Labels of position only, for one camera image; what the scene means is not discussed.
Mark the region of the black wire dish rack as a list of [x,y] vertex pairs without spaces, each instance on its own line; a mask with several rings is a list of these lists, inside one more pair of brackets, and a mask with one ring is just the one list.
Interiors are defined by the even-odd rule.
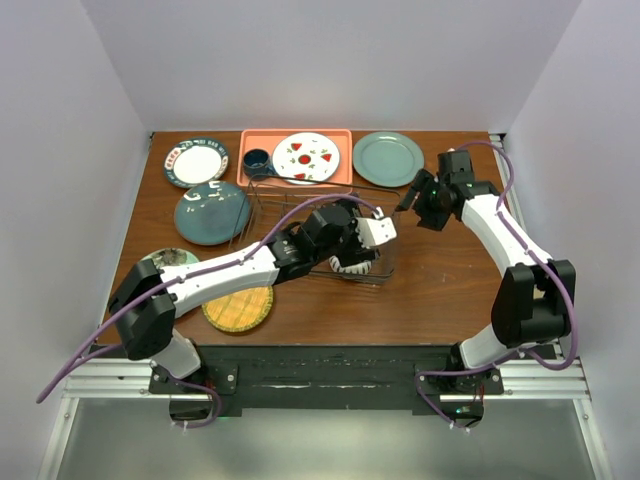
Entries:
[[311,275],[343,278],[349,281],[382,284],[395,270],[397,238],[374,247],[375,260],[367,275],[334,272],[329,258],[336,251],[344,228],[357,217],[369,217],[381,207],[400,231],[398,192],[371,186],[343,186],[336,189],[260,187],[251,180],[244,191],[250,201],[251,214],[244,230],[230,241],[230,248],[240,250],[261,241],[276,228],[268,245],[286,272],[298,269]]

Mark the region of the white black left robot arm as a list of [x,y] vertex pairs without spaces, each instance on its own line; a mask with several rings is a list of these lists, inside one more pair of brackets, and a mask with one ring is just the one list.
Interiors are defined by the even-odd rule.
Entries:
[[207,368],[192,341],[174,328],[185,313],[213,299],[273,286],[308,275],[332,256],[359,263],[376,257],[367,240],[382,211],[351,195],[320,198],[303,222],[285,215],[260,242],[232,254],[184,266],[159,268],[136,263],[112,294],[108,311],[130,360],[150,359],[185,392],[200,390]]

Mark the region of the white bowl blue striped outside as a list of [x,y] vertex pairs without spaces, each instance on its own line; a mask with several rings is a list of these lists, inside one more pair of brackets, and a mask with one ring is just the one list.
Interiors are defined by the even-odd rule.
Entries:
[[372,268],[372,264],[373,262],[371,260],[364,260],[353,265],[343,266],[337,256],[329,258],[331,269],[339,274],[367,275]]

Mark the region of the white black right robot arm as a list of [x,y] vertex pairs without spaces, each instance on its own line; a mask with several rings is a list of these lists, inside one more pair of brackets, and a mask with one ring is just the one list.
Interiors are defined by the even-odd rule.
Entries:
[[433,231],[455,218],[476,235],[502,276],[489,325],[455,344],[443,370],[418,373],[419,382],[466,393],[513,358],[529,356],[559,371],[577,355],[575,268],[526,234],[508,211],[506,195],[478,180],[469,151],[458,148],[439,154],[437,173],[420,170],[397,207],[413,210],[419,226]]

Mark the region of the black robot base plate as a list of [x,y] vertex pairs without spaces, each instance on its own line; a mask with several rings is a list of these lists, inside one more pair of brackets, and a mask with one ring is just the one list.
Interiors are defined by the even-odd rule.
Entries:
[[149,390],[169,395],[171,412],[200,419],[197,385],[222,399],[222,415],[246,409],[409,410],[431,413],[451,395],[445,412],[454,419],[482,415],[479,403],[504,391],[499,370],[445,377],[449,346],[222,346],[200,349],[203,372],[176,384],[160,368]]

